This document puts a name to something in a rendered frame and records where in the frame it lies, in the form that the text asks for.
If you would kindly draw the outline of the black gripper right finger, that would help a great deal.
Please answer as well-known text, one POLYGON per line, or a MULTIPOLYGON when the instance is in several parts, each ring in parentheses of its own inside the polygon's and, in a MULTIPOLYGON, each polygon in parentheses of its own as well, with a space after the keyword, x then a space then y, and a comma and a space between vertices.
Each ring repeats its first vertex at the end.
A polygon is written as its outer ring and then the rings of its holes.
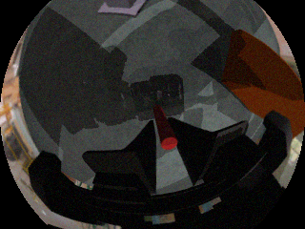
POLYGON ((240 121, 236 125, 225 127, 217 131, 207 131, 192 126, 191 123, 178 121, 178 119, 168 117, 171 123, 172 131, 175 134, 180 157, 186 165, 188 176, 190 176, 192 186, 198 186, 203 183, 203 176, 209 169, 211 161, 218 146, 235 140, 240 135, 245 135, 248 129, 249 121, 240 121))

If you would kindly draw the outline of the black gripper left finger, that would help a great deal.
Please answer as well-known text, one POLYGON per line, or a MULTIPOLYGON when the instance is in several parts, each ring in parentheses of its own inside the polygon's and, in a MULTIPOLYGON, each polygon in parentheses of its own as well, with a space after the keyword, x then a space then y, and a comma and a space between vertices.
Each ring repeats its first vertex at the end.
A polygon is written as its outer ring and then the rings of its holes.
POLYGON ((93 172, 136 173, 150 195, 156 195, 156 134, 153 120, 122 150, 89 150, 83 160, 93 172))

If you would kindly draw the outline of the red peg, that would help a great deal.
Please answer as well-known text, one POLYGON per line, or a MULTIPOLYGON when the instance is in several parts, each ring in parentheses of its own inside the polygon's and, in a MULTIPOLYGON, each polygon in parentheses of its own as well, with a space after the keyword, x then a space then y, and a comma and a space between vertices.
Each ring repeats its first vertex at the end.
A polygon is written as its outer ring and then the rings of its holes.
POLYGON ((171 123, 164 114, 163 108, 160 106, 153 107, 153 115, 155 115, 157 132, 159 133, 161 148, 165 150, 174 149, 178 145, 175 134, 172 131, 171 123))

